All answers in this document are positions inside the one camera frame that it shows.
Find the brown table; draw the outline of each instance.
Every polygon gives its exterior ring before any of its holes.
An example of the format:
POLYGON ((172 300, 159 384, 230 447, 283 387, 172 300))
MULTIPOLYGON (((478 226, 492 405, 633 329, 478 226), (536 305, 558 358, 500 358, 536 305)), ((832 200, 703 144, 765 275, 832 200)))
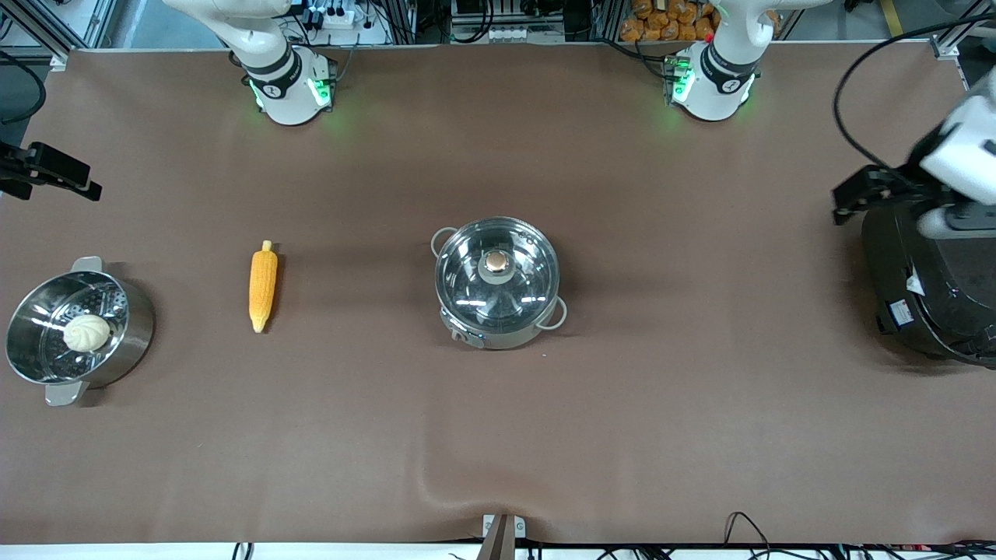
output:
MULTIPOLYGON (((996 379, 884 346, 859 225, 831 222, 864 164, 831 94, 866 47, 773 47, 721 124, 606 47, 361 51, 297 128, 223 53, 75 53, 27 140, 105 197, 3 199, 0 315, 99 254, 158 327, 88 407, 0 376, 0 540, 424 541, 508 510, 548 541, 715 542, 736 509, 776 541, 991 537, 996 379), (427 243, 493 214, 550 236, 571 305, 510 352, 449 340, 427 243)), ((845 112, 898 161, 961 94, 899 45, 845 112)))

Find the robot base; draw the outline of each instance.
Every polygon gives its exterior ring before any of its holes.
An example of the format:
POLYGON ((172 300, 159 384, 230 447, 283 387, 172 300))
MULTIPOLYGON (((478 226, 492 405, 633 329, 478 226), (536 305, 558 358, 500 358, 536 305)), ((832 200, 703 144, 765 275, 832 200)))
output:
POLYGON ((308 47, 295 46, 301 57, 301 76, 281 99, 272 99, 252 87, 256 105, 280 125, 302 125, 322 111, 332 110, 336 93, 336 65, 308 47))
POLYGON ((702 69, 702 51, 705 47, 706 43, 700 41, 674 55, 677 60, 687 60, 688 66, 683 72, 679 70, 677 74, 671 74, 677 80, 664 84, 665 93, 670 104, 684 107, 694 117, 704 121, 722 121, 732 117, 750 97, 754 77, 751 76, 742 87, 739 81, 731 80, 729 88, 734 91, 733 94, 719 92, 702 69))

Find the metal steamer pot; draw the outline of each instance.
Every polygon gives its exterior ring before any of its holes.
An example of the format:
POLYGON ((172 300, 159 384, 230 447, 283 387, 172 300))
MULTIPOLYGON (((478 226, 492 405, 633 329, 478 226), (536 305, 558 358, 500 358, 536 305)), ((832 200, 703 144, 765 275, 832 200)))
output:
POLYGON ((148 298, 104 272, 100 257, 84 257, 17 307, 7 329, 7 361, 22 378, 45 386, 50 406, 71 405, 87 388, 105 386, 134 367, 153 327, 148 298), (67 332, 84 316, 103 320, 86 321, 99 323, 102 337, 94 348, 71 350, 67 332))
POLYGON ((546 236, 528 223, 493 217, 432 236, 439 316, 453 340, 505 350, 552 331, 567 319, 557 295, 560 265, 546 236), (452 235, 437 251, 439 237, 452 235), (561 307, 557 323, 549 325, 561 307))

